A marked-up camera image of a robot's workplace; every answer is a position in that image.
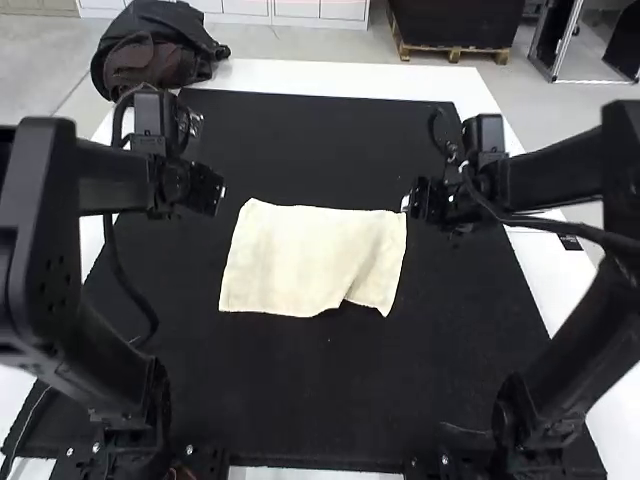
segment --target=white cabinet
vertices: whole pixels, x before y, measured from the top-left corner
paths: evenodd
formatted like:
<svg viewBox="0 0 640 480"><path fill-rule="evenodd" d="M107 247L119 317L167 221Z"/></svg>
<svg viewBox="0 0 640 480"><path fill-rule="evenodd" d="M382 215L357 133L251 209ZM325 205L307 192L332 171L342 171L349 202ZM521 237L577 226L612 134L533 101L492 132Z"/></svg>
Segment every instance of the white cabinet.
<svg viewBox="0 0 640 480"><path fill-rule="evenodd" d="M274 0L278 17L320 18L320 0Z"/></svg>
<svg viewBox="0 0 640 480"><path fill-rule="evenodd" d="M0 0L12 2L67 0ZM133 0L75 1L83 18L115 18ZM183 0L204 12L206 25L244 23L366 30L370 0Z"/></svg>
<svg viewBox="0 0 640 480"><path fill-rule="evenodd" d="M187 3L204 13L222 13L222 0L187 0Z"/></svg>
<svg viewBox="0 0 640 480"><path fill-rule="evenodd" d="M320 0L320 18L364 21L366 0Z"/></svg>
<svg viewBox="0 0 640 480"><path fill-rule="evenodd" d="M222 0L222 13L269 16L268 0Z"/></svg>

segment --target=black box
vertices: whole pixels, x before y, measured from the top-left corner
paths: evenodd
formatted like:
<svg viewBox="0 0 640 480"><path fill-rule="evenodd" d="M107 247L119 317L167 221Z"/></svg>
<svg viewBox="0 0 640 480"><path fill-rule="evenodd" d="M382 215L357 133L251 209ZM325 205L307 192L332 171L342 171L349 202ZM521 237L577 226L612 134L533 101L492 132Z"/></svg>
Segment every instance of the black box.
<svg viewBox="0 0 640 480"><path fill-rule="evenodd" d="M405 44L508 48L525 0L389 0Z"/></svg>

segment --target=cabinet drawer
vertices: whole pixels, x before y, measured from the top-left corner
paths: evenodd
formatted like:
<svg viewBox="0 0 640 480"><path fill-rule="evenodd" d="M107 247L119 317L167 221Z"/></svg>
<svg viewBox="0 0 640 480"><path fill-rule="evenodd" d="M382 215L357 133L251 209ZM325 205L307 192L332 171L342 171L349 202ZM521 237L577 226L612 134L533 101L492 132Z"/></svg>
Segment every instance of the cabinet drawer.
<svg viewBox="0 0 640 480"><path fill-rule="evenodd" d="M80 0L82 8L112 8L114 10L124 9L123 0Z"/></svg>
<svg viewBox="0 0 640 480"><path fill-rule="evenodd" d="M320 0L275 0L274 8L279 17L320 17Z"/></svg>
<svg viewBox="0 0 640 480"><path fill-rule="evenodd" d="M366 0L320 0L320 18L364 21Z"/></svg>
<svg viewBox="0 0 640 480"><path fill-rule="evenodd" d="M222 0L222 12L267 17L269 7L267 0Z"/></svg>

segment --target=black backpack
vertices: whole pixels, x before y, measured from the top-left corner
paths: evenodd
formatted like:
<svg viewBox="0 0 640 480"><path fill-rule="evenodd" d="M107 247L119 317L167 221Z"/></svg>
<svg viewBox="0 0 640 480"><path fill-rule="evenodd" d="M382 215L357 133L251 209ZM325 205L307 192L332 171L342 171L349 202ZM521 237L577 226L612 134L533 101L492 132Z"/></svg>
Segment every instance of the black backpack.
<svg viewBox="0 0 640 480"><path fill-rule="evenodd" d="M180 88L209 80L213 63L231 55L209 36L204 14L185 2L134 0L111 22L91 60L100 95L117 101L141 83Z"/></svg>

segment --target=towel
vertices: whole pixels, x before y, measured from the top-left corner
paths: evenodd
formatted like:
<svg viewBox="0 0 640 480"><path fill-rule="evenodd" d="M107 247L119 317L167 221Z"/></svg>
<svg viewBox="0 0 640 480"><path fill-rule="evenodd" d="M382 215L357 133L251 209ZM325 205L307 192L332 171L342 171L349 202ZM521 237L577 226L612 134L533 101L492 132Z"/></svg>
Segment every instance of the towel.
<svg viewBox="0 0 640 480"><path fill-rule="evenodd" d="M312 317L346 299L386 317L406 237L404 214L251 199L233 232L220 311Z"/></svg>

